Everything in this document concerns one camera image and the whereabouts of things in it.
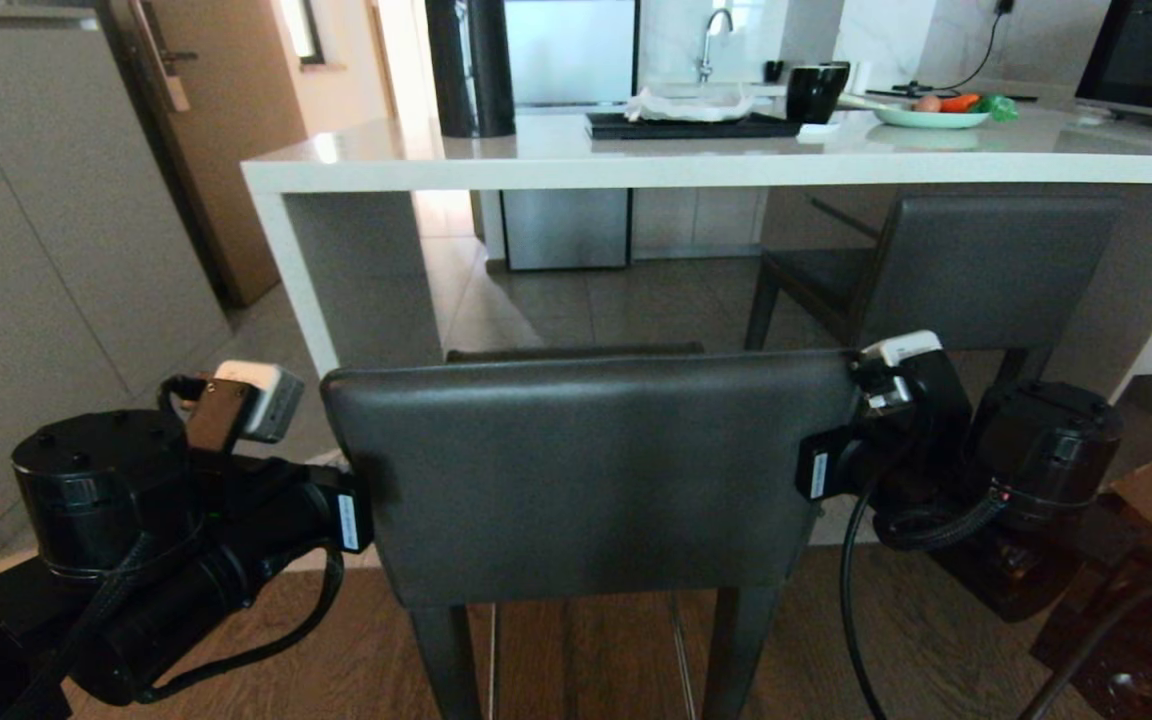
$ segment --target kitchen island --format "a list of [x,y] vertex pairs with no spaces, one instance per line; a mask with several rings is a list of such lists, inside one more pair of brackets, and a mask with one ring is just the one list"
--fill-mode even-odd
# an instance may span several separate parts
[[[591,141],[581,115],[517,118],[516,136],[465,141],[379,120],[243,172],[320,374],[442,357],[410,191],[803,185],[1123,195],[1124,218],[1047,377],[1116,396],[1152,372],[1152,123],[1084,127],[1032,108],[965,131],[881,126],[867,111],[836,118],[828,135],[773,141]],[[494,258],[500,222],[484,204]],[[778,232],[785,223],[765,223],[763,236]]]

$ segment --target green vegetable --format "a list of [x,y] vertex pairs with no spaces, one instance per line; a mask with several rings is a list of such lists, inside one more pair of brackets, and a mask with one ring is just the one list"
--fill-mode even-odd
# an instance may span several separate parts
[[1016,101],[1006,94],[986,94],[968,111],[969,113],[988,113],[990,118],[995,119],[998,123],[1020,118]]

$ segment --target gray leather chair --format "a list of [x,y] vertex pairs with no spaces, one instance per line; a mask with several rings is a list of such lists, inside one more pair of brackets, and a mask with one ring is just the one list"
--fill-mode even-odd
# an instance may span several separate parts
[[844,346],[931,329],[946,350],[1006,350],[1000,381],[1041,374],[1120,209],[1102,196],[905,196],[879,232],[812,204],[877,247],[764,251],[745,350],[763,349],[786,291]]
[[718,588],[703,715],[744,706],[814,524],[804,437],[851,418],[841,351],[326,377],[444,719],[479,720],[468,602]]

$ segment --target green plate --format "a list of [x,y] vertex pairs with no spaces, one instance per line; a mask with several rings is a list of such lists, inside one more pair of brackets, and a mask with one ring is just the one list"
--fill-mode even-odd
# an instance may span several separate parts
[[975,128],[990,119],[988,113],[915,113],[912,109],[874,109],[879,120],[902,128]]

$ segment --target white label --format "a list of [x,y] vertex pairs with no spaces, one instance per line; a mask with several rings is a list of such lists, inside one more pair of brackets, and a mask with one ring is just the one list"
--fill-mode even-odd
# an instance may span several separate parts
[[818,452],[817,456],[812,460],[812,497],[808,500],[814,500],[824,495],[824,471],[828,468],[829,454],[827,452]]
[[358,551],[358,523],[353,516],[353,498],[338,495],[340,507],[340,541],[346,550]]

